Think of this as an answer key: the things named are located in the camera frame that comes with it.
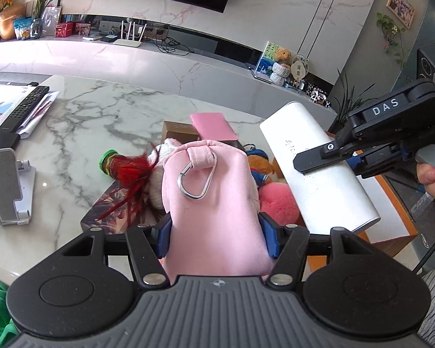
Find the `black remote control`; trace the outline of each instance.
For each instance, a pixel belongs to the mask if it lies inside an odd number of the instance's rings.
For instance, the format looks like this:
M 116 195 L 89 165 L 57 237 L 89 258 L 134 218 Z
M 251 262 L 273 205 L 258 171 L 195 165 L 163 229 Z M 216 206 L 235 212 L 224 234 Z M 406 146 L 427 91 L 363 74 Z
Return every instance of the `black remote control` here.
M 37 86 L 32 90 L 0 125 L 0 132 L 16 132 L 35 106 L 49 91 L 50 87 L 48 86 Z

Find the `pink bag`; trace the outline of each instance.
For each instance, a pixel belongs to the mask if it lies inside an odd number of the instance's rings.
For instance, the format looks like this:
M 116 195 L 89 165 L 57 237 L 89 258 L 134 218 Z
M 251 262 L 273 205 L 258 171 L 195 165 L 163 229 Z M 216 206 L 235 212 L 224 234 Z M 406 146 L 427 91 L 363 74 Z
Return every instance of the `pink bag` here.
M 163 266 L 171 282 L 177 275 L 270 273 L 274 260 L 258 222 L 258 190 L 244 152 L 211 140 L 190 142 L 166 158 L 164 170 L 163 204 L 173 227 Z

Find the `black speaker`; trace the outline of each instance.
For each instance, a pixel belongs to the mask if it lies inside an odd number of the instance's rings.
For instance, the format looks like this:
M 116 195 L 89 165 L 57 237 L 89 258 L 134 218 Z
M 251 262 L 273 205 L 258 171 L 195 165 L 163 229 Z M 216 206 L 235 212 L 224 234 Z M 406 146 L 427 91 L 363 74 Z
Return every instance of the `black speaker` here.
M 435 83 L 435 43 L 418 49 L 416 78 L 428 78 Z

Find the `silver carabiner clip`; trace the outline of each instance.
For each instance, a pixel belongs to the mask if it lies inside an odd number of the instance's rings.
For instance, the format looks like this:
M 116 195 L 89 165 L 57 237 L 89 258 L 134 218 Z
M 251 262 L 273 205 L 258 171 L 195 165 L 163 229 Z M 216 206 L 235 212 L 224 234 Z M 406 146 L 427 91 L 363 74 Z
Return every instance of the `silver carabiner clip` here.
M 214 164 L 213 167 L 211 169 L 210 175 L 208 175 L 208 179 L 206 180 L 206 183 L 204 184 L 204 188 L 203 191 L 201 192 L 200 195 L 193 195 L 192 193 L 189 193 L 188 191 L 186 191 L 186 189 L 184 188 L 184 186 L 182 185 L 182 179 L 187 175 L 187 173 L 192 169 L 192 165 L 191 165 L 191 161 L 187 164 L 186 167 L 184 167 L 184 169 L 179 173 L 179 177 L 177 178 L 177 185 L 179 186 L 180 191 L 187 197 L 194 199 L 194 200 L 200 200 L 202 199 L 206 192 L 208 191 L 208 187 L 210 185 L 211 182 L 211 178 L 214 174 L 214 170 L 216 169 L 216 165 L 217 165 L 217 156 L 216 154 L 214 154 L 214 152 L 211 152 L 211 154 L 213 155 L 213 160 L 214 160 Z

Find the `pink card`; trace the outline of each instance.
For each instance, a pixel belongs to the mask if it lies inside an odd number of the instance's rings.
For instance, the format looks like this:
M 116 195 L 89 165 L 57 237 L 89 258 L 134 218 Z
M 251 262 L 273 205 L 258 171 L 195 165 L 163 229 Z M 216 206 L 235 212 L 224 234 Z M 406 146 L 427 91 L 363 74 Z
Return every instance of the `pink card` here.
M 238 140 L 222 113 L 193 113 L 190 119 L 202 140 Z

